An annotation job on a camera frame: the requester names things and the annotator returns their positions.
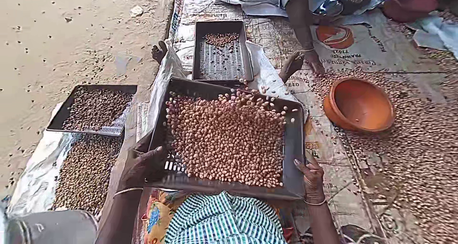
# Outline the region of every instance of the foot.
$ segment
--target foot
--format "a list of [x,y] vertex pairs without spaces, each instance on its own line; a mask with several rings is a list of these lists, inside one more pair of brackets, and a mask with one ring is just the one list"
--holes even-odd
[[305,54],[301,54],[300,51],[296,51],[288,58],[279,74],[283,82],[286,82],[289,79],[289,77],[291,77],[291,75],[293,75],[295,72],[302,68],[302,64],[304,63],[304,57]]
[[159,40],[159,47],[161,47],[161,49],[154,45],[152,47],[151,54],[154,60],[156,60],[158,63],[161,63],[165,54],[167,53],[167,45],[162,40]]

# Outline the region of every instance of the bracelet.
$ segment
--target bracelet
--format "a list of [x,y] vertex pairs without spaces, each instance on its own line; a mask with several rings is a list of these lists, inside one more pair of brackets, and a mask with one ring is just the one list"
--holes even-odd
[[318,204],[312,204],[312,203],[309,203],[309,202],[307,202],[307,201],[305,201],[305,200],[304,200],[304,202],[305,202],[306,204],[312,205],[312,206],[321,206],[322,204],[326,203],[327,201],[326,201],[326,198],[325,198],[325,199],[323,200],[323,202],[318,203]]
[[143,188],[128,188],[128,189],[124,189],[124,190],[121,190],[121,191],[118,191],[116,192],[114,195],[113,195],[113,198],[115,198],[117,195],[119,194],[122,194],[124,192],[128,192],[128,191],[131,191],[131,190],[143,190]]
[[302,50],[302,49],[301,49],[301,50],[299,50],[299,53],[302,54],[302,52],[310,52],[310,51],[313,51],[313,50],[315,50],[315,48],[308,49],[308,50]]

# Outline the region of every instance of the hand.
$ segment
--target hand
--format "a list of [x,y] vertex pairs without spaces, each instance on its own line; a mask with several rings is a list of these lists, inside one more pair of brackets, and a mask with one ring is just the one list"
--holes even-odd
[[304,165],[299,160],[294,159],[297,169],[304,174],[306,201],[312,204],[319,204],[325,199],[323,191],[324,171],[313,157],[309,159],[309,162]]
[[134,159],[134,164],[122,176],[118,191],[127,188],[143,187],[145,179],[159,180],[165,175],[166,151],[163,147],[148,151],[152,132],[144,136],[129,149],[127,159]]
[[323,75],[325,71],[320,58],[318,57],[318,53],[315,50],[312,50],[305,52],[304,54],[304,59],[306,63],[312,68],[313,73],[317,75]]
[[159,49],[156,45],[154,45],[152,47],[151,54],[152,54],[152,58],[156,60],[156,62],[161,63],[162,59],[164,58],[165,54],[167,53],[167,45],[162,40],[159,40],[159,47],[161,47],[161,49]]
[[282,70],[278,74],[283,82],[286,82],[289,77],[291,77],[295,72],[302,68],[302,64],[304,63],[304,56],[305,55],[301,54],[300,51],[296,51],[288,58]]

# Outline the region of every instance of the black sieve tray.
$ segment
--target black sieve tray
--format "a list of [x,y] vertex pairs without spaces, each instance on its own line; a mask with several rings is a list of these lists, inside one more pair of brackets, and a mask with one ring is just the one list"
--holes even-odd
[[[175,77],[170,79],[167,91],[162,97],[161,108],[149,147],[150,150],[158,146],[165,146],[167,126],[164,126],[163,123],[166,122],[165,116],[167,115],[165,111],[165,102],[172,97],[170,92],[175,92],[178,95],[186,95],[188,97],[201,97],[207,100],[216,99],[219,94],[232,94],[228,87]],[[265,95],[256,96],[255,98],[265,98]],[[287,106],[289,110],[285,115],[288,123],[285,125],[284,133],[285,145],[283,147],[283,154],[285,155],[285,159],[283,160],[283,187],[266,188],[249,186],[239,182],[222,182],[220,180],[188,177],[179,157],[171,152],[168,152],[165,165],[168,174],[161,181],[147,182],[146,186],[179,189],[199,193],[220,193],[222,190],[226,190],[232,194],[263,199],[302,199],[305,194],[303,174],[295,167],[294,159],[297,158],[300,161],[304,160],[304,111],[302,105],[298,102],[277,98],[274,103],[277,111],[280,111],[283,106]],[[295,118],[294,123],[290,122],[292,117]]]
[[[233,42],[233,52],[230,52],[230,44],[226,44],[226,47],[221,49],[224,56],[219,54],[218,47],[205,42],[204,36],[210,33],[238,33],[239,39]],[[252,81],[253,69],[245,41],[245,24],[241,20],[196,22],[192,79],[218,85],[231,81],[238,83],[239,79]]]
[[72,106],[73,101],[75,100],[75,92],[78,88],[84,87],[87,89],[108,89],[112,91],[121,91],[124,93],[130,93],[134,95],[137,92],[137,85],[77,85],[73,88],[70,95],[64,101],[62,106],[60,107],[59,111],[57,111],[56,115],[53,117],[51,122],[49,123],[46,130],[51,131],[63,131],[63,132],[75,132],[75,133],[91,133],[91,134],[100,134],[106,136],[121,136],[125,120],[127,119],[127,114],[130,111],[130,107],[132,106],[132,102],[129,102],[122,112],[122,115],[117,118],[111,125],[103,126],[100,130],[95,131],[92,130],[90,127],[86,127],[84,130],[64,130],[63,124],[65,120],[70,115],[70,111],[68,110],[69,107]]

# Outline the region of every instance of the green checkered shirt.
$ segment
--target green checkered shirt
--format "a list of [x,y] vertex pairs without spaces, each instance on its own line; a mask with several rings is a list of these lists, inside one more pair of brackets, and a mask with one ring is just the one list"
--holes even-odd
[[166,244],[286,244],[274,210],[255,198],[198,194],[178,208]]

